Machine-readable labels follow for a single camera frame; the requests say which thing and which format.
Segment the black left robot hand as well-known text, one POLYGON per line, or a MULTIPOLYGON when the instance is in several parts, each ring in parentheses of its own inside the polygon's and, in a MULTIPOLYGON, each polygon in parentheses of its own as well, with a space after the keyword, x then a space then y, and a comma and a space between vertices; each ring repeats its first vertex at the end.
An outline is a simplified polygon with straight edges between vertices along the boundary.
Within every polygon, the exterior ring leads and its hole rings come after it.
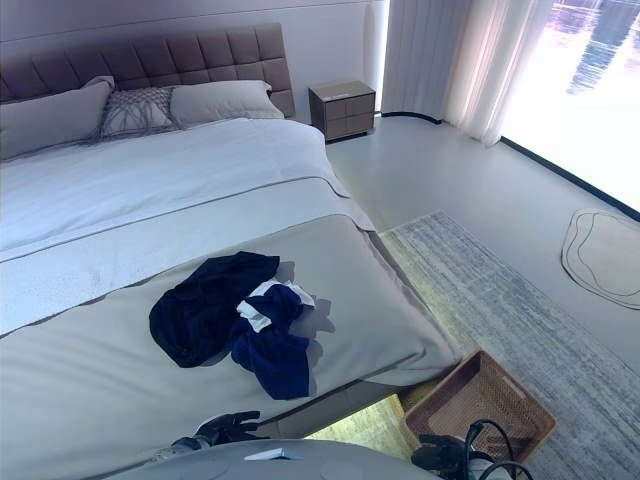
POLYGON ((259 411, 224 414, 203 423, 195 435, 205 438, 211 445, 221 445, 258 439, 259 411))

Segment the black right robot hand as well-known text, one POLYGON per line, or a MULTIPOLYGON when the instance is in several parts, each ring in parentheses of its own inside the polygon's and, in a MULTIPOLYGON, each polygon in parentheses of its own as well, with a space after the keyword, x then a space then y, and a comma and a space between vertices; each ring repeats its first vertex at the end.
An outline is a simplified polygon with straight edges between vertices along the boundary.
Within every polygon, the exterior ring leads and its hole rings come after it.
POLYGON ((412 453, 411 463, 441 477, 456 477, 464 460, 463 440, 449 435, 421 434, 420 446, 412 453))

